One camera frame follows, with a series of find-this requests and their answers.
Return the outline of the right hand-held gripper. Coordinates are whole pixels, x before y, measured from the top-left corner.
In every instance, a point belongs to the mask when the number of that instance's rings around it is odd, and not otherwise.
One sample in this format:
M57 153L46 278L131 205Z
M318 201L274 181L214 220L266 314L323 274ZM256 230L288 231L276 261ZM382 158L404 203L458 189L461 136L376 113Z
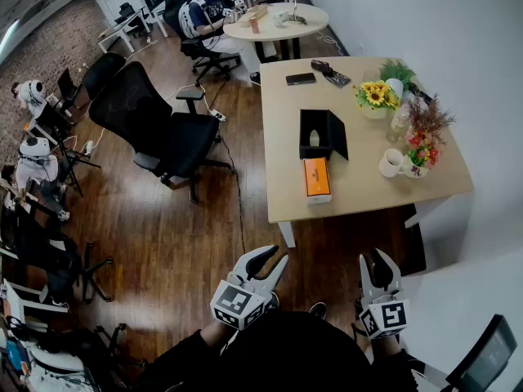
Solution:
M359 318L370 340L395 336L408 327L409 300L402 292L401 273L382 250L370 250L371 265L359 255L362 311ZM383 294L371 298L374 293Z

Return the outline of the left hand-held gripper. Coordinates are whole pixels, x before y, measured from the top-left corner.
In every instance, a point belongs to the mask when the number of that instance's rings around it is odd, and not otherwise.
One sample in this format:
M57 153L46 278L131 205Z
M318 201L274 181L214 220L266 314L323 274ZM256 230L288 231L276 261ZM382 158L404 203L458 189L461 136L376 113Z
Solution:
M281 256L269 273L255 277L265 263L279 250L277 245L259 247L243 254L230 272L221 280L211 300L212 316L237 330L244 330L266 311L288 264L288 255Z

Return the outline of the orange and white box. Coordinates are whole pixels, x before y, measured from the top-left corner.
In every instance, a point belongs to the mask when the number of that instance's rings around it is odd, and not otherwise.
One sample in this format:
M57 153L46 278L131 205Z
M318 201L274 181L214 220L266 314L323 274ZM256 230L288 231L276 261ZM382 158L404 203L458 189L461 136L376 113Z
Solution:
M303 166L308 204L330 203L332 191L326 158L304 158Z

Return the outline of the person's right forearm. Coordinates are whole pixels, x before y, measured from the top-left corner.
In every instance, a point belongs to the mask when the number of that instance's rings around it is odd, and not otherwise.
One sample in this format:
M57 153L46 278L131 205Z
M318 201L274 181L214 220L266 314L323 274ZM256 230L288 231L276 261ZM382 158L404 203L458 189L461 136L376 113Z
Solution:
M371 340L373 392L418 392L409 359L394 336Z

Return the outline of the person's black-clothed torso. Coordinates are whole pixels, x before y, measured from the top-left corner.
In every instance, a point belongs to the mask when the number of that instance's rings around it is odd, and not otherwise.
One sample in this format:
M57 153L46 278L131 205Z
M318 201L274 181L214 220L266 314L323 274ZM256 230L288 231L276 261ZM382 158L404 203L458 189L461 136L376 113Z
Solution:
M305 312L260 317L213 364L222 392L374 392L371 365L350 336Z

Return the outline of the white mug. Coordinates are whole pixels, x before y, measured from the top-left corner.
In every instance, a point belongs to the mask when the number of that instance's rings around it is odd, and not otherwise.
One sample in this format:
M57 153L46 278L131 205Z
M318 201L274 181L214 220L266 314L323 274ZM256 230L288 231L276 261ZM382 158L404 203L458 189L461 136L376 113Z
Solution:
M379 162L378 169L386 178L404 175L407 171L404 155L398 149L386 150Z

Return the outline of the grey-backed black office chair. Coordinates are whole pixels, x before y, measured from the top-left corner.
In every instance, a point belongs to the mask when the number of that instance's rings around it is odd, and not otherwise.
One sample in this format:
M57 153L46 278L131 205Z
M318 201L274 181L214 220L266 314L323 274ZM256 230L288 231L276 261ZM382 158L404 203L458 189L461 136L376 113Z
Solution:
M495 314L460 364L446 377L459 392L486 392L517 348L516 338L501 314Z

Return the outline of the black box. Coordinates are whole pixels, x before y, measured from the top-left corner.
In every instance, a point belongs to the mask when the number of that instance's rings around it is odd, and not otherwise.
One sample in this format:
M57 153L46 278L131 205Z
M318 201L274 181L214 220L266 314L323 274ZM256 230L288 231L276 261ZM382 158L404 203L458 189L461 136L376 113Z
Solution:
M300 159L325 158L332 152L349 160L344 122L329 109L301 109Z

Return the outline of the sunflower bouquet in vase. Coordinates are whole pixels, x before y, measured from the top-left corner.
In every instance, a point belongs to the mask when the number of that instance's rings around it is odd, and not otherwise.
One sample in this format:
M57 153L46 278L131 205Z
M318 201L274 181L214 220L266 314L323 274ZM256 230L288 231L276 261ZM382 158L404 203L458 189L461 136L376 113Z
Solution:
M391 111L400 107L400 96L383 80L363 82L353 86L356 104L368 119L384 119Z

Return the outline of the green plant in white pot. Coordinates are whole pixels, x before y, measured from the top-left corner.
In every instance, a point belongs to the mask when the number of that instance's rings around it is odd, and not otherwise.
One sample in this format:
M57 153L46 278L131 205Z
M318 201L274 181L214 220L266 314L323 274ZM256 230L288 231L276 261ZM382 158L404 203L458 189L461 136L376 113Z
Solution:
M387 83L399 97L408 91L414 77L415 72L399 60L387 59L380 68L380 79Z

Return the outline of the large black office chair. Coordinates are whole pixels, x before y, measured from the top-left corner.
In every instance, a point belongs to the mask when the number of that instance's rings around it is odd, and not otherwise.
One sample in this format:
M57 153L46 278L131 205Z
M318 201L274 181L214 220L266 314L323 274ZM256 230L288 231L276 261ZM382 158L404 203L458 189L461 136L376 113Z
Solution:
M134 163L169 186L173 177L187 179L190 201L198 202L195 173L202 166L222 167L234 174L229 163L207 158L220 140L219 119L197 114L194 103L204 98L200 89L177 94L189 112L179 113L156 91L145 68L137 61L121 68L103 87L89 108L91 120L124 139L134 149Z

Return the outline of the round wooden table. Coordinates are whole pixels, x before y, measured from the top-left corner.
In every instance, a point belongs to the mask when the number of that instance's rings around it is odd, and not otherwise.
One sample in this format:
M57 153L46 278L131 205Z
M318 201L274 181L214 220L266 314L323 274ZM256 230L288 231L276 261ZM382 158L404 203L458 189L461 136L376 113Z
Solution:
M239 20L224 26L224 32L232 38L242 39L256 43L256 49L263 49L262 42L279 42L281 56L283 60L290 60L290 55L294 59L301 58L300 38L319 32L329 23L328 14L315 6L298 3L297 14L306 19L306 23L292 22L286 20L281 26L275 24L274 16L286 10L293 12L294 4L290 2L278 2L265 5L266 14L258 20L258 33L254 33L248 18L243 16L245 21Z

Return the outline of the long wooden box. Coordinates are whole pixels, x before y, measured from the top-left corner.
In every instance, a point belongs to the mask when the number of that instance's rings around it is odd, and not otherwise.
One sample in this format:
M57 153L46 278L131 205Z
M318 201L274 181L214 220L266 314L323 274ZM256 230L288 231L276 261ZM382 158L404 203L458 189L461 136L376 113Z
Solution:
M248 28L251 25L251 19L260 20L268 12L267 5L256 5L249 8L238 20L241 28Z

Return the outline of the black mesh office chair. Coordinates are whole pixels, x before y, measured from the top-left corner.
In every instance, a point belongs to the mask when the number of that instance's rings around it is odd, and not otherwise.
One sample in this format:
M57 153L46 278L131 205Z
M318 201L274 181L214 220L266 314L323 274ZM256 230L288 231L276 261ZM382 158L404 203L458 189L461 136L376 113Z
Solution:
M66 114L71 106L80 109L75 100L82 89L86 91L89 100L93 101L126 62L124 56L108 51L87 68L78 86L74 85L69 69L65 69L58 78L61 99L54 108L58 108L60 114Z

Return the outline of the white desk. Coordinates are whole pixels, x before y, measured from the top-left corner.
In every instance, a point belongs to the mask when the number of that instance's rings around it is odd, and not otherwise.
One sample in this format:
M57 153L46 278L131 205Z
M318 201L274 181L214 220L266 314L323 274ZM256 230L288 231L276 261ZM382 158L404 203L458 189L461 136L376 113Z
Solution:
M151 32L151 28L145 19L145 7L141 7L137 12L131 14L125 21L123 21L120 24L116 24L114 26L109 27L98 36L97 44L104 54L109 51L109 47L105 43L107 41L110 41L111 39L116 38L120 38L123 40L131 55L135 53L135 49L131 44L131 41L125 31L125 28L128 27L129 24L132 23L136 18L140 19L141 24L144 26L145 31L147 33Z

